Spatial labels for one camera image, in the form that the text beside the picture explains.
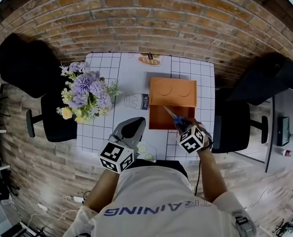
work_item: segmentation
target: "wood floor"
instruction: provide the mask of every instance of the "wood floor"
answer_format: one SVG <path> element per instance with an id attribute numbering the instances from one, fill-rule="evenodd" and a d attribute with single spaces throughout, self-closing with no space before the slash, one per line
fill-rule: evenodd
<path id="1" fill-rule="evenodd" d="M 83 196 L 91 190 L 103 169 L 93 154 L 79 153 L 76 141 L 50 143 L 47 141 L 42 122 L 35 124 L 35 138 L 26 130 L 26 111 L 40 114 L 40 99 L 33 99 L 14 86 L 7 86 L 0 120 L 7 129 L 0 135 L 2 158 L 11 165 L 13 182 L 21 190 L 15 197 L 18 211 L 27 224 L 34 213 L 43 211 L 35 206 L 41 203 L 48 208 L 47 215 L 36 215 L 30 222 L 32 229 L 45 227 L 47 236 L 62 236 L 75 218 L 77 208 L 67 203 L 66 196 Z M 264 170 L 227 154 L 215 155 L 230 190 L 238 196 L 258 228 L 259 236 L 268 236 L 281 219 L 292 216 L 293 168 L 282 173 L 266 175 Z M 185 166 L 190 182 L 196 184 L 198 163 Z"/>

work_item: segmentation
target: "table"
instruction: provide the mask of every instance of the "table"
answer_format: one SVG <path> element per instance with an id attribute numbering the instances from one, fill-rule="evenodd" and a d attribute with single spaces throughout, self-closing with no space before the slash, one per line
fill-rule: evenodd
<path id="1" fill-rule="evenodd" d="M 293 166 L 293 157 L 285 157 L 282 155 L 282 150 L 292 150 L 293 142 L 290 141 L 286 145 L 277 146 L 277 124 L 278 117 L 290 117 L 290 133 L 293 134 L 293 90 L 288 89 L 273 97 L 272 123 L 269 122 L 269 131 L 272 130 L 268 136 L 269 149 L 266 155 L 265 172 L 276 173 L 285 168 Z"/>
<path id="2" fill-rule="evenodd" d="M 191 79 L 197 81 L 195 118 L 213 136 L 215 119 L 215 77 L 212 63 L 165 55 L 139 53 L 90 53 L 86 56 L 91 70 L 99 70 L 106 83 L 117 81 L 123 94 L 113 99 L 107 116 L 77 125 L 77 147 L 98 153 L 104 140 L 122 121 L 144 117 L 148 124 L 148 94 L 151 77 Z M 139 143 L 139 158 L 148 160 L 198 160 L 196 152 L 188 154 L 177 145 L 176 130 L 149 130 L 148 125 Z"/>

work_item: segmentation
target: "power strip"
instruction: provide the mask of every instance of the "power strip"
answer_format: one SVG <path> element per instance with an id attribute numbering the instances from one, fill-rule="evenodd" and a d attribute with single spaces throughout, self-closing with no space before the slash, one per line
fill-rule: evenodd
<path id="1" fill-rule="evenodd" d="M 38 206 L 39 206 L 44 212 L 47 212 L 47 211 L 48 211 L 48 208 L 45 207 L 44 205 L 42 205 L 41 203 L 38 203 Z"/>
<path id="2" fill-rule="evenodd" d="M 73 197 L 74 201 L 77 202 L 77 203 L 83 203 L 84 202 L 84 199 L 82 197 Z"/>

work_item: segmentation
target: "hand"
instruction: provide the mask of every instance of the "hand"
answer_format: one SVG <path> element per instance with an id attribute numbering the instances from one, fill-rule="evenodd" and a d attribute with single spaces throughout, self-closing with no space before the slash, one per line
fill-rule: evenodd
<path id="1" fill-rule="evenodd" d="M 200 131 L 204 132 L 206 135 L 204 141 L 204 148 L 209 146 L 210 141 L 212 141 L 211 134 L 206 130 L 206 127 L 201 122 L 198 122 L 194 118 L 184 118 L 183 121 L 186 121 L 186 123 L 190 123 L 187 129 L 190 129 L 193 125 L 196 125 Z"/>

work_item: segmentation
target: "black cable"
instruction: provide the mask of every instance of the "black cable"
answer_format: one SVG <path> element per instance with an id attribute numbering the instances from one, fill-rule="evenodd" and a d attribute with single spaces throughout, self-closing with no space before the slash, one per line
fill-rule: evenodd
<path id="1" fill-rule="evenodd" d="M 196 189 L 195 189 L 195 195 L 197 195 L 197 189 L 198 189 L 198 184 L 200 179 L 200 168 L 201 168 L 201 161 L 199 160 L 199 172 L 198 172 L 198 180 L 197 180 Z"/>
<path id="2" fill-rule="evenodd" d="M 85 194 L 88 193 L 88 192 L 91 192 L 91 191 L 86 191 L 86 192 L 83 193 L 83 200 L 84 200 L 83 203 L 84 203 L 85 200 L 86 200 L 86 199 L 85 199 Z"/>
<path id="3" fill-rule="evenodd" d="M 206 149 L 208 149 L 208 148 L 210 148 L 212 145 L 214 144 L 214 141 L 212 141 L 208 146 L 206 146 L 206 147 L 204 147 L 204 148 L 201 148 L 201 149 L 199 149 L 199 151 L 204 151 L 204 150 L 206 150 Z"/>

